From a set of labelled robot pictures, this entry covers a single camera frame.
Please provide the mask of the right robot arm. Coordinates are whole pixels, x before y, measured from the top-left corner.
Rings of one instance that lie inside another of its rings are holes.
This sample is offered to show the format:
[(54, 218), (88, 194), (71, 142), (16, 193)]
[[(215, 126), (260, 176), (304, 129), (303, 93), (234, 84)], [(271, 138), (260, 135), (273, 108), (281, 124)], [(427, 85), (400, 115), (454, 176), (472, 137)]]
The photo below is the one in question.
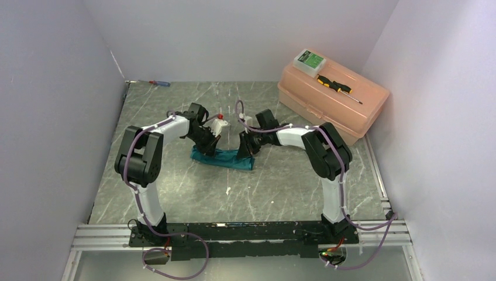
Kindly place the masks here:
[(238, 113), (237, 118), (244, 127), (239, 134), (238, 159), (254, 156), (264, 145), (293, 146), (305, 151), (322, 182), (322, 235), (330, 243), (343, 238), (351, 227), (343, 183), (353, 157), (336, 128), (328, 122), (320, 126), (280, 124), (269, 109), (256, 115), (258, 128), (247, 124), (249, 117), (244, 113)]

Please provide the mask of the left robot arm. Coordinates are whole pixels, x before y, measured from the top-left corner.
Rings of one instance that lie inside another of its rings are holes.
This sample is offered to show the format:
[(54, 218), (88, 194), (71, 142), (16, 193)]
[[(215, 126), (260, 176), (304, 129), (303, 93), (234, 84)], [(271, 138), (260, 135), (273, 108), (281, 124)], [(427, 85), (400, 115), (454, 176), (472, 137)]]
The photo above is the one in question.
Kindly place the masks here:
[(200, 154), (215, 156), (221, 132), (207, 126), (211, 120), (223, 121), (223, 115), (210, 115), (205, 107), (192, 103), (186, 111), (168, 111), (166, 118), (155, 124), (125, 129), (114, 169), (131, 189), (138, 208), (137, 220), (148, 226), (144, 236), (154, 246), (164, 244), (168, 238), (166, 214), (156, 187), (163, 147), (176, 139), (189, 139)]

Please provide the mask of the teal cloth napkin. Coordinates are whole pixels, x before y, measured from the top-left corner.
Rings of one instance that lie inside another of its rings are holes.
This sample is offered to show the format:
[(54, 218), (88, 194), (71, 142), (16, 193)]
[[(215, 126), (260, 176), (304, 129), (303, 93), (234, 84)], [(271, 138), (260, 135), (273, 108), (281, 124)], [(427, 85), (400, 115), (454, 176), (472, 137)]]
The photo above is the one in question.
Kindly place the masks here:
[(238, 159), (237, 153), (237, 149), (216, 149), (214, 156), (206, 156), (194, 146), (191, 150), (190, 158), (209, 166), (224, 167), (235, 170), (253, 170), (255, 159), (253, 157)]

